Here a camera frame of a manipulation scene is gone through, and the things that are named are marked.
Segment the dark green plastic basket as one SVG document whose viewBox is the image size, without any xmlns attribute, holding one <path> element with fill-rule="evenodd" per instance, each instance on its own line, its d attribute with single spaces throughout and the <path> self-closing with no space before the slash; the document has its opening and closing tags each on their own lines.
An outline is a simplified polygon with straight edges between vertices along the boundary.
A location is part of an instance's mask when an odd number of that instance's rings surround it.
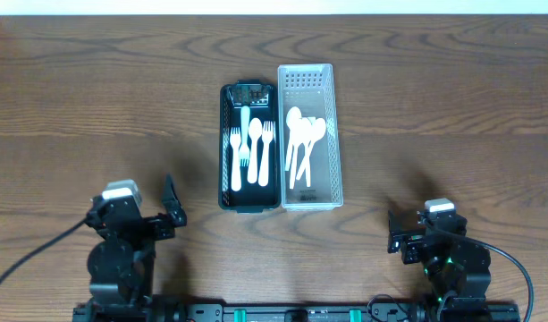
<svg viewBox="0 0 548 322">
<path fill-rule="evenodd" d="M 241 127 L 240 113 L 244 106 L 250 108 L 250 115 L 264 122 L 279 121 L 277 88 L 259 80 L 238 80 L 227 84 L 220 91 L 220 174 L 218 204 L 225 210 L 238 213 L 261 213 L 265 210 L 278 208 L 281 204 L 281 179 L 279 150 L 280 144 L 276 135 L 278 127 L 274 127 L 273 141 L 268 153 L 268 185 L 244 182 L 240 191 L 231 187 L 232 177 L 232 146 L 230 144 L 231 129 Z"/>
</svg>

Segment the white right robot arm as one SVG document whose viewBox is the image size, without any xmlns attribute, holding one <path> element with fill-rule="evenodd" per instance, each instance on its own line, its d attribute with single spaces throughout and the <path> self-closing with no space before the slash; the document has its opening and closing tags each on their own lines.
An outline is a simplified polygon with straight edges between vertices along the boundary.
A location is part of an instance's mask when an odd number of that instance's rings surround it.
<svg viewBox="0 0 548 322">
<path fill-rule="evenodd" d="M 491 282 L 490 253 L 466 241 L 467 219 L 454 210 L 424 211 L 418 229 L 404 230 L 388 213 L 387 251 L 401 253 L 405 265 L 420 263 L 435 299 L 446 309 L 480 309 Z"/>
</svg>

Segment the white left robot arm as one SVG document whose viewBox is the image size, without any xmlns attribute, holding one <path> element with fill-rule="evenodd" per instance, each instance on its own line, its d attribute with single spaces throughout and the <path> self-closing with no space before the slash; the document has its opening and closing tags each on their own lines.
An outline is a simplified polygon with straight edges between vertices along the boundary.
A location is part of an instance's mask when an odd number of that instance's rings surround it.
<svg viewBox="0 0 548 322">
<path fill-rule="evenodd" d="M 167 175 L 164 213 L 144 217 L 142 197 L 131 179 L 110 182 L 93 198 L 84 223 L 103 238 L 89 254 L 89 290 L 101 306 L 136 307 L 152 296 L 156 242 L 172 239 L 187 224 L 174 181 Z"/>
</svg>

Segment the white thin spoon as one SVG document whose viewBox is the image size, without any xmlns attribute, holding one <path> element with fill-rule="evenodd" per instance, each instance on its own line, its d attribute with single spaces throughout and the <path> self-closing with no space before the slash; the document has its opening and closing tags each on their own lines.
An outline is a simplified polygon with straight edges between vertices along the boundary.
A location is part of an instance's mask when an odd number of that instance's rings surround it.
<svg viewBox="0 0 548 322">
<path fill-rule="evenodd" d="M 300 118 L 297 122 L 294 123 L 294 128 L 292 130 L 292 133 L 294 134 L 294 142 L 293 142 L 293 155 L 291 160 L 291 173 L 290 173 L 290 185 L 289 188 L 291 190 L 295 187 L 296 182 L 296 174 L 298 170 L 298 154 L 299 154 L 299 146 L 302 144 L 306 144 L 308 142 L 308 131 L 311 128 L 312 123 L 310 120 L 305 118 Z"/>
<path fill-rule="evenodd" d="M 292 157 L 292 151 L 293 151 L 293 138 L 292 138 L 292 129 L 299 120 L 301 119 L 301 111 L 297 106 L 293 106 L 286 115 L 286 125 L 288 126 L 290 130 L 289 135 L 289 141 L 288 141 L 288 147 L 286 150 L 286 158 L 285 158 L 285 171 L 289 171 L 291 168 L 291 157 Z"/>
<path fill-rule="evenodd" d="M 309 135 L 305 156 L 302 159 L 301 165 L 299 166 L 296 179 L 299 180 L 303 174 L 306 174 L 306 185 L 311 186 L 311 169 L 310 169 L 310 157 L 312 154 L 313 147 L 315 143 L 321 140 L 326 132 L 326 121 L 323 118 L 317 118 L 311 124 L 310 129 L 307 131 Z"/>
</svg>

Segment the mint green plastic fork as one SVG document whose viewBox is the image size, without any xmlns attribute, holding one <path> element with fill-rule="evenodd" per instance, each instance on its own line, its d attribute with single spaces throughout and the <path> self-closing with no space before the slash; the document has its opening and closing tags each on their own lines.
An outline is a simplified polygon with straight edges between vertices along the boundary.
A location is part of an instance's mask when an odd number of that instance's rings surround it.
<svg viewBox="0 0 548 322">
<path fill-rule="evenodd" d="M 249 134 L 249 122 L 250 122 L 250 108 L 248 106 L 243 106 L 240 110 L 240 134 L 241 134 L 241 144 L 240 144 L 240 165 L 248 166 L 249 165 L 249 145 L 248 145 L 248 134 Z"/>
</svg>

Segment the white fork long handle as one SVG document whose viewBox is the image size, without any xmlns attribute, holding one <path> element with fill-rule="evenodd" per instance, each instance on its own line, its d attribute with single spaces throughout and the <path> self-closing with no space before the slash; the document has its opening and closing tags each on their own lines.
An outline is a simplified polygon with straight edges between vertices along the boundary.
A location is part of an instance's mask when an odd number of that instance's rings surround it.
<svg viewBox="0 0 548 322">
<path fill-rule="evenodd" d="M 263 151 L 261 157 L 261 164 L 259 167 L 258 184 L 261 187 L 265 187 L 269 182 L 269 151 L 270 143 L 274 137 L 274 123 L 272 121 L 265 121 L 261 139 L 263 141 Z"/>
</svg>

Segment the clear plastic basket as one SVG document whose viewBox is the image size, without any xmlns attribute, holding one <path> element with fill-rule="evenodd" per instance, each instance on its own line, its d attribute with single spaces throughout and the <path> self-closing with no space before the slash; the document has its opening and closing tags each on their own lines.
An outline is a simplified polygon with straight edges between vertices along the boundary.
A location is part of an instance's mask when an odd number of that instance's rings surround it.
<svg viewBox="0 0 548 322">
<path fill-rule="evenodd" d="M 331 64 L 282 64 L 278 67 L 278 134 L 280 135 L 281 203 L 287 210 L 332 210 L 343 204 L 341 156 L 338 135 L 337 105 Z M 286 125 L 288 111 L 297 106 L 301 118 L 311 123 L 326 121 L 324 137 L 317 141 L 310 157 L 311 186 L 306 174 L 289 188 L 290 173 L 285 171 L 290 130 Z M 306 144 L 299 146 L 298 170 L 305 156 Z"/>
</svg>

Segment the white thick-handled spoon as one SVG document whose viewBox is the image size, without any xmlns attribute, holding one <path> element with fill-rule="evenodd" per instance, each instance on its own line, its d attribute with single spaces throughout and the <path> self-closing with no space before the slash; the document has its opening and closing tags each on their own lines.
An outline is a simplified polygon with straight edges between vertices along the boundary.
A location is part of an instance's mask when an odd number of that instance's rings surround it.
<svg viewBox="0 0 548 322">
<path fill-rule="evenodd" d="M 262 123 L 258 118 L 253 118 L 249 123 L 249 137 L 251 139 L 250 158 L 248 167 L 248 183 L 257 181 L 257 143 L 262 135 Z"/>
</svg>

